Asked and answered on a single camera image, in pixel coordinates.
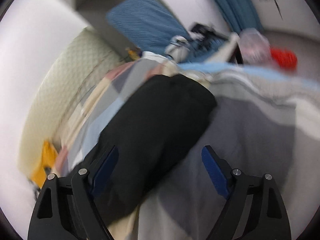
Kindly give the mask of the black puffer jacket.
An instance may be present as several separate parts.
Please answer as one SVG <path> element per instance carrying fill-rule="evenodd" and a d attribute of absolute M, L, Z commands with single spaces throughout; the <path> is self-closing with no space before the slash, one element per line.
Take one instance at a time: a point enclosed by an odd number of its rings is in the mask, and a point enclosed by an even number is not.
<path fill-rule="evenodd" d="M 100 133 L 78 168 L 108 146 L 119 159 L 95 204 L 105 225 L 132 213 L 186 157 L 209 125 L 213 94 L 183 75 L 155 75 L 140 86 Z"/>

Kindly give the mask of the yellow cushion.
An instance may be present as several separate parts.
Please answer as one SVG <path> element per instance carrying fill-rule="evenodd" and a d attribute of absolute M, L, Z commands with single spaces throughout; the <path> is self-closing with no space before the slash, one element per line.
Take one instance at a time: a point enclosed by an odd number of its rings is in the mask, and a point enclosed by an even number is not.
<path fill-rule="evenodd" d="M 51 142 L 45 140 L 42 145 L 40 162 L 33 170 L 30 178 L 31 181 L 39 188 L 42 188 L 42 186 L 44 185 L 48 174 L 50 174 L 51 169 L 55 165 L 57 157 L 58 152 L 55 149 L 54 145 Z"/>

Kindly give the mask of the grey white striped blanket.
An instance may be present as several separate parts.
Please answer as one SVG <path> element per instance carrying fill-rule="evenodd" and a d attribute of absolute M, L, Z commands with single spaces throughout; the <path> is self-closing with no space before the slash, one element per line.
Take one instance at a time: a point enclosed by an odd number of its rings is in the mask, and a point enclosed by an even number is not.
<path fill-rule="evenodd" d="M 271 174 L 298 239 L 319 208 L 319 84 L 272 70 L 210 73 L 217 108 L 210 125 L 165 183 L 141 205 L 136 239 L 205 239 L 225 199 L 202 163 L 210 145 L 245 174 Z"/>

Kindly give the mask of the patchwork pastel bed quilt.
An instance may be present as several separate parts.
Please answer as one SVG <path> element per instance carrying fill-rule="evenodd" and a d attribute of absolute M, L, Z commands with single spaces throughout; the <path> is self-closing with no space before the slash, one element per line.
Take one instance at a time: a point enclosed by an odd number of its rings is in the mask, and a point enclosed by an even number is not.
<path fill-rule="evenodd" d="M 129 97 L 149 78 L 155 75 L 172 77 L 178 74 L 183 75 L 173 63 L 167 60 L 151 59 L 141 59 L 109 71 L 106 77 L 100 81 L 91 92 L 83 107 L 75 110 L 67 121 L 65 128 L 60 132 L 61 143 L 67 145 L 69 148 L 67 163 L 63 170 L 69 172 L 75 168 L 80 161 L 84 160 L 86 155 L 88 155 L 98 142 L 102 130 L 112 120 Z M 185 158 L 172 170 L 162 183 L 146 195 L 132 213 L 113 222 L 111 225 L 106 225 L 115 239 L 136 239 L 134 233 L 137 228 L 141 205 L 165 183 Z"/>

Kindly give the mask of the red round object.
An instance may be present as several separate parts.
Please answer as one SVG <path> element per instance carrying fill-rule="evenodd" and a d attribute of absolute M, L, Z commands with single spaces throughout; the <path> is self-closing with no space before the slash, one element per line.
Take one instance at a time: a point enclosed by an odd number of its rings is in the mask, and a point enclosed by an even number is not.
<path fill-rule="evenodd" d="M 298 59 L 294 52 L 286 49 L 270 48 L 271 57 L 280 68 L 294 71 L 297 69 Z"/>

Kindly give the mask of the cream quilted headboard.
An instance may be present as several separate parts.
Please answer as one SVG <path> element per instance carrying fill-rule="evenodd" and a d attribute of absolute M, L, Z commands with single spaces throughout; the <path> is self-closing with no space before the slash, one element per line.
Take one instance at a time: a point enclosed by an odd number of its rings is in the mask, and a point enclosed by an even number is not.
<path fill-rule="evenodd" d="M 90 27 L 68 45 L 42 81 L 24 124 L 17 167 L 25 176 L 30 178 L 39 165 L 44 140 L 52 139 L 84 95 L 123 63 Z"/>

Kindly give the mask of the blue striped pillow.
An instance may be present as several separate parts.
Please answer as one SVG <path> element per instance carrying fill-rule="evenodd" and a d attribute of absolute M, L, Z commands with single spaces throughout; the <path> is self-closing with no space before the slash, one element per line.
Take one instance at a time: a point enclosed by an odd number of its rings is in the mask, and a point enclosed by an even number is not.
<path fill-rule="evenodd" d="M 108 23 L 117 29 L 142 51 L 165 56 L 165 49 L 172 45 L 172 38 L 181 36 L 188 43 L 183 48 L 187 57 L 181 62 L 203 62 L 218 51 L 225 42 L 211 38 L 208 47 L 192 38 L 183 25 L 158 0 L 125 0 L 113 7 L 106 15 Z"/>

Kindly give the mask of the blue curtain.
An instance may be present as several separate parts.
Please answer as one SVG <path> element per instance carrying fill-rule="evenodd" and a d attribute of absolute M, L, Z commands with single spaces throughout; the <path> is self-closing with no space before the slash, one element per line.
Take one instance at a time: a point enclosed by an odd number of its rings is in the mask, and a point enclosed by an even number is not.
<path fill-rule="evenodd" d="M 245 29 L 263 30 L 258 13 L 251 0 L 214 0 L 231 31 L 241 33 Z"/>

